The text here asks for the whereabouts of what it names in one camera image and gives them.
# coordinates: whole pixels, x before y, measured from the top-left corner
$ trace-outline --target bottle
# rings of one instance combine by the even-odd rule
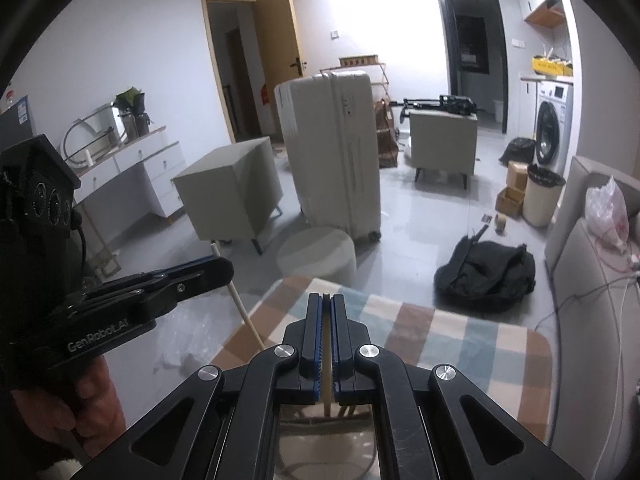
[[[9,81],[9,86],[6,89],[6,108],[9,109],[14,105],[14,88],[12,81]]]

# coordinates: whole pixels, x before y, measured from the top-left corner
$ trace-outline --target metal screw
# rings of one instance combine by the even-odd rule
[[[293,346],[291,345],[278,345],[273,352],[278,357],[289,357],[290,355],[293,355],[293,352],[295,351],[295,348],[293,348]]]
[[[218,369],[215,366],[203,366],[198,370],[198,377],[203,381],[212,381],[218,376]]]
[[[456,369],[449,365],[438,366],[436,375],[443,381],[450,381],[456,376]]]
[[[380,353],[380,349],[375,345],[362,345],[360,347],[360,355],[363,357],[375,357]]]

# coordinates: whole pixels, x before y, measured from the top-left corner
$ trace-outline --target cabinet leg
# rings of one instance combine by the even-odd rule
[[[254,244],[255,247],[255,251],[260,254],[260,256],[262,256],[262,249],[260,248],[260,244],[258,243],[257,238],[254,238],[253,240],[251,240],[251,242]]]

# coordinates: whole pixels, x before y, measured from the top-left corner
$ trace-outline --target white suitcase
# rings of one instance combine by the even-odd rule
[[[371,81],[364,72],[294,79],[276,88],[300,207],[310,225],[380,239],[380,170]]]

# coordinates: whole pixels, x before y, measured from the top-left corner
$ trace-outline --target checkered tablecloth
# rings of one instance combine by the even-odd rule
[[[552,357],[544,336],[521,326],[400,303],[323,280],[284,278],[250,313],[268,347],[282,342],[289,323],[304,319],[313,292],[343,294],[347,316],[366,324],[372,343],[395,352],[407,364],[423,368],[453,364],[545,441]],[[246,364],[256,353],[257,343],[243,324],[212,362],[227,370]]]

